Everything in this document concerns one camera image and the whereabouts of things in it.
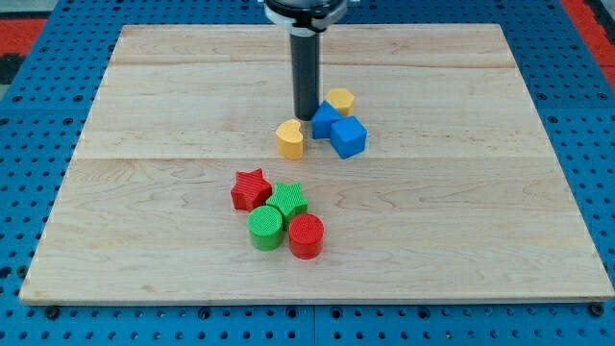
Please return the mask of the robot arm flange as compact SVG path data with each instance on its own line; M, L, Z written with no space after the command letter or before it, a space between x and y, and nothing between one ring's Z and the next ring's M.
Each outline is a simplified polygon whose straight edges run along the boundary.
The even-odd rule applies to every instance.
M323 33L348 9L347 0L265 0L266 17L297 37Z

